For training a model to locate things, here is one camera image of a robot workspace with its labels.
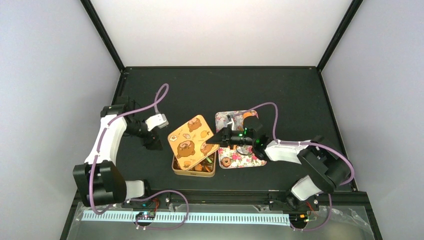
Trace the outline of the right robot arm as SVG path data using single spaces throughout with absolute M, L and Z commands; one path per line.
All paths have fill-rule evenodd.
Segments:
M 260 160 L 301 165 L 305 176 L 297 180 L 284 196 L 285 204 L 296 210 L 313 195 L 331 194 L 354 178 L 354 168 L 347 157 L 324 145 L 323 140 L 321 136 L 305 141 L 272 139 L 265 134 L 260 120 L 249 116 L 243 120 L 242 130 L 235 130 L 228 124 L 206 143 L 222 148 L 250 146 L 253 155 Z

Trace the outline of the silver tin lid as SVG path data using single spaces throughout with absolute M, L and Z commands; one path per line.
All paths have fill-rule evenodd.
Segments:
M 219 149 L 207 143 L 214 136 L 203 115 L 196 115 L 168 136 L 167 140 L 181 170 L 188 171 Z

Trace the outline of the gold cookie tin with tray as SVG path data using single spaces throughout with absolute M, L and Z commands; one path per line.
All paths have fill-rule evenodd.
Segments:
M 209 163 L 206 158 L 202 160 L 200 163 L 195 165 L 189 170 L 182 170 L 177 158 L 173 156 L 172 160 L 172 170 L 176 175 L 180 176 L 190 176 L 190 177 L 205 177 L 205 178 L 211 178 L 215 175 L 216 172 L 216 158 L 217 158 L 217 152 L 214 152 L 207 156 L 207 158 L 210 158 L 213 163 Z

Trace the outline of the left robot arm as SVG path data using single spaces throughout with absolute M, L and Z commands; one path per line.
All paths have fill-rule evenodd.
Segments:
M 100 112 L 100 129 L 94 146 L 83 164 L 72 171 L 82 203 L 86 207 L 113 205 L 143 197 L 150 189 L 145 180 L 125 180 L 116 166 L 122 137 L 127 134 L 141 140 L 147 150 L 162 150 L 157 130 L 168 125 L 158 111 L 145 120 L 138 120 L 136 102 L 127 96 Z

